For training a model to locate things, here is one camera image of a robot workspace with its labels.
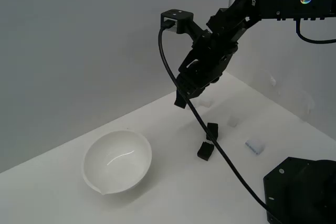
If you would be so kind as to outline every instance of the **black cable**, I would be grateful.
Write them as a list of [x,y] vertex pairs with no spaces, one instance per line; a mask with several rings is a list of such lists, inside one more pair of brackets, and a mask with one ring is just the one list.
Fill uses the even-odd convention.
[[336,39],[313,40],[313,39],[306,38],[300,32],[300,21],[301,21],[301,19],[297,19],[296,20],[296,33],[298,34],[298,36],[299,36],[300,39],[304,40],[305,42],[312,43],[312,44],[331,44],[331,43],[336,43]]
[[193,104],[191,103],[190,99],[185,95],[184,91],[182,89],[180,89],[180,87],[179,87],[179,85],[177,83],[177,80],[174,77],[174,74],[173,74],[172,70],[170,69],[170,67],[169,67],[169,65],[167,63],[166,57],[165,57],[164,52],[163,52],[163,47],[162,47],[162,33],[163,33],[164,30],[168,29],[169,27],[172,27],[173,25],[174,25],[174,22],[173,22],[173,24],[171,26],[168,25],[167,27],[161,27],[161,29],[159,31],[159,51],[160,51],[160,56],[161,56],[162,62],[164,64],[164,67],[166,68],[166,70],[167,70],[170,78],[172,79],[173,83],[175,84],[178,92],[180,93],[180,95],[182,96],[182,98],[185,100],[185,102],[188,104],[188,106],[191,109],[191,111],[194,113],[194,115],[195,115],[196,119],[198,120],[199,124],[201,125],[201,127],[203,128],[203,130],[205,131],[205,133],[209,136],[210,140],[213,142],[213,144],[215,145],[215,147],[217,148],[217,150],[219,151],[219,153],[223,156],[223,158],[225,159],[225,161],[227,162],[227,164],[229,165],[229,167],[231,168],[231,170],[234,172],[234,174],[237,176],[237,178],[239,179],[239,181],[246,188],[246,190],[252,195],[252,197],[269,214],[271,214],[275,220],[277,220],[281,224],[282,222],[278,218],[275,217],[275,215],[272,213],[272,211],[269,209],[269,207],[256,195],[256,193],[252,190],[252,188],[250,188],[250,186],[246,183],[246,181],[240,175],[240,173],[238,172],[238,170],[236,169],[236,167],[234,166],[234,164],[231,162],[231,160],[229,159],[229,157],[226,155],[226,153],[223,151],[223,149],[221,148],[221,146],[217,143],[217,141],[213,137],[211,131],[207,128],[207,126],[203,122],[202,118],[200,117],[199,113],[197,112],[197,110],[195,109],[195,107],[193,106]]

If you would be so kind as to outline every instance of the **small black cube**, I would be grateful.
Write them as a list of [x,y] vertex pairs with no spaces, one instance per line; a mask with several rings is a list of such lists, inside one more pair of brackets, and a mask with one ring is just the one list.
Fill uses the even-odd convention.
[[215,146],[213,144],[209,144],[207,142],[203,142],[201,148],[198,150],[197,155],[201,159],[208,161],[212,151],[214,150]]
[[215,140],[218,139],[218,123],[208,123],[207,124],[208,129],[210,130],[212,136],[214,136]]

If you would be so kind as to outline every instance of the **small white cube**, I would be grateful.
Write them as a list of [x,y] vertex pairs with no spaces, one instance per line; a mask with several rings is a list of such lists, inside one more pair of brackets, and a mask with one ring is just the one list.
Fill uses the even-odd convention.
[[231,115],[229,120],[227,121],[227,125],[234,128],[237,126],[238,122],[239,122],[239,118]]
[[262,153],[265,149],[265,143],[257,138],[250,138],[245,143],[256,155]]

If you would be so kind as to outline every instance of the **robotic arm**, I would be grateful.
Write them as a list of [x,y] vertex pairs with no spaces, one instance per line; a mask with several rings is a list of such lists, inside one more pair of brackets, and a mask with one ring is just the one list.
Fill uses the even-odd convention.
[[[335,39],[316,41],[300,33],[300,20],[336,17],[336,0],[235,0],[229,8],[220,8],[202,30],[193,13],[172,9],[161,14],[161,25],[174,21],[171,31],[188,34],[193,40],[192,50],[179,67],[178,86],[188,98],[198,97],[207,86],[219,80],[232,55],[238,50],[238,39],[262,19],[293,18],[298,36],[306,42],[328,44]],[[175,105],[185,108],[186,102],[176,92]]]
[[[267,210],[269,223],[336,223],[335,161],[288,157],[264,177],[264,203],[245,182],[190,101],[220,78],[238,49],[238,39],[262,19],[293,18],[296,21],[296,32],[304,41],[314,44],[336,42],[336,39],[311,40],[300,32],[302,18],[316,20],[336,17],[336,0],[235,0],[229,8],[219,9],[216,15],[210,18],[206,24],[210,31],[202,30],[193,21],[193,16],[193,13],[177,9],[161,14],[159,51],[163,64],[177,88],[175,105],[185,108],[188,104],[206,132],[207,139],[212,141],[252,197]],[[163,52],[162,33],[166,29],[177,34],[188,34],[193,40],[192,50],[179,67],[180,74],[177,78],[174,77]],[[199,152],[202,151],[209,157],[214,147],[210,145],[206,150],[202,150],[202,147],[203,144]],[[286,175],[282,175],[281,178],[280,168],[286,170]]]

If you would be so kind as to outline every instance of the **table surface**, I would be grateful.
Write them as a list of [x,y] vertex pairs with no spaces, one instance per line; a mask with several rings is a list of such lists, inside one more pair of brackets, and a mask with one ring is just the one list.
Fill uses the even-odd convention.
[[[205,91],[214,103],[199,107],[219,124],[219,144],[264,199],[263,177],[288,156],[336,160],[336,142],[243,82],[225,73]],[[190,110],[169,94],[0,174],[1,223],[267,223],[265,211],[239,183],[217,150],[206,162],[196,153],[205,133]],[[233,128],[229,117],[239,118]],[[142,133],[153,159],[134,189],[100,195],[81,176],[90,145],[121,129]],[[266,143],[256,156],[249,138]]]

